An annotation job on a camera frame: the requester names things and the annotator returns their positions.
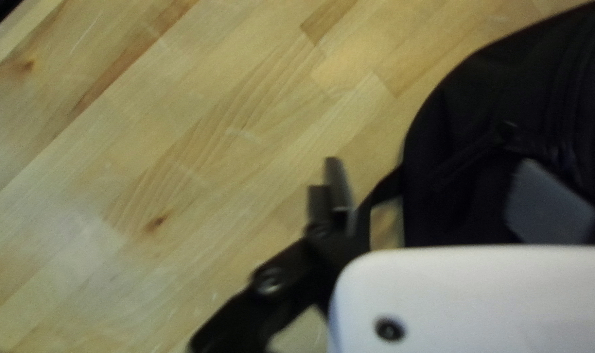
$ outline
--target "wood knot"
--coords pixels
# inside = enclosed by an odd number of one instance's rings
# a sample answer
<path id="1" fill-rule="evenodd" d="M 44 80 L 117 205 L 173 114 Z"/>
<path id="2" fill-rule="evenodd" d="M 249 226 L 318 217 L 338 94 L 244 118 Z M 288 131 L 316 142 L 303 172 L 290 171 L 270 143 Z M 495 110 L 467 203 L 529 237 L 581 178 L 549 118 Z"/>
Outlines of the wood knot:
<path id="1" fill-rule="evenodd" d="M 34 65 L 35 65 L 35 61 L 34 60 L 25 61 L 22 64 L 22 67 L 20 68 L 20 70 L 23 71 L 23 72 L 31 72 L 31 71 L 34 70 Z"/>
<path id="2" fill-rule="evenodd" d="M 145 226 L 145 230 L 149 233 L 155 232 L 158 227 L 160 227 L 164 221 L 168 218 L 168 214 L 161 215 L 160 217 L 156 217 L 152 219 L 147 225 Z"/>

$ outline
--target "zipper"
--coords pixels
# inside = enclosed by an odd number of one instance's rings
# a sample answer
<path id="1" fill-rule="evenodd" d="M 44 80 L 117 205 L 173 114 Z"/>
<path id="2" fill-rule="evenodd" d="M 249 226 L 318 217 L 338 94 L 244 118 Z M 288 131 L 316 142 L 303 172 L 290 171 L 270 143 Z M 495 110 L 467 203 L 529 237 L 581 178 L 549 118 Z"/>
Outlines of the zipper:
<path id="1" fill-rule="evenodd" d="M 545 114 L 543 135 L 549 136 L 550 145 L 545 147 L 542 156 L 558 175 L 583 189 L 586 178 L 579 169 L 582 161 L 576 156 L 574 144 L 584 77 L 595 55 L 595 14 L 584 21 L 580 34 L 572 42 L 568 49 L 570 55 L 556 75 L 555 89 Z"/>

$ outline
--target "gray patch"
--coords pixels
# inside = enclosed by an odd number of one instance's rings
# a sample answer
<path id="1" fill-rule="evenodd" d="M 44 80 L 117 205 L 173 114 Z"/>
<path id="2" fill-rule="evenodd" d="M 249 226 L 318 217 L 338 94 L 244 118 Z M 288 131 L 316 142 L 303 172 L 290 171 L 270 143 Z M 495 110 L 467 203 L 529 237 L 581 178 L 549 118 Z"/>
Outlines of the gray patch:
<path id="1" fill-rule="evenodd" d="M 513 177 L 505 219 L 524 243 L 583 244 L 595 226 L 595 207 L 527 158 Z"/>

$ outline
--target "black bracket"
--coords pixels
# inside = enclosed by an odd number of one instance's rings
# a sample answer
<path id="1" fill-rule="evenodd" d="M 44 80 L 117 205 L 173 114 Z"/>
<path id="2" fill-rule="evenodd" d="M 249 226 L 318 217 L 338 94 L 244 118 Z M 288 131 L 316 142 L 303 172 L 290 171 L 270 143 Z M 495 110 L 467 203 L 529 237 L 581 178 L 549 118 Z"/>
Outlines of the black bracket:
<path id="1" fill-rule="evenodd" d="M 356 236 L 354 206 L 342 162 L 326 158 L 324 185 L 308 189 L 304 236 L 258 267 L 191 339 L 194 353 L 266 353 L 270 339 L 315 304 L 327 316 L 341 270 L 370 250 Z"/>

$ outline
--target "black screw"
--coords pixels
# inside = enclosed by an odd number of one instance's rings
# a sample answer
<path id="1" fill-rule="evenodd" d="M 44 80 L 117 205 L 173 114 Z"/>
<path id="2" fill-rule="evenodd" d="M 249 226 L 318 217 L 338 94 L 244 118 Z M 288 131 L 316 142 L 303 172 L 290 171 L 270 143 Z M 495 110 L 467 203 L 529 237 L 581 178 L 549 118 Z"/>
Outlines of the black screw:
<path id="1" fill-rule="evenodd" d="M 376 333 L 386 341 L 399 341 L 404 337 L 402 325 L 388 318 L 380 319 L 376 323 Z"/>
<path id="2" fill-rule="evenodd" d="M 269 268 L 262 271 L 255 278 L 256 292 L 264 296 L 277 293 L 284 287 L 286 276 L 281 268 Z"/>
<path id="3" fill-rule="evenodd" d="M 332 233 L 332 225 L 329 222 L 315 223 L 310 229 L 309 234 L 315 238 L 322 239 Z"/>

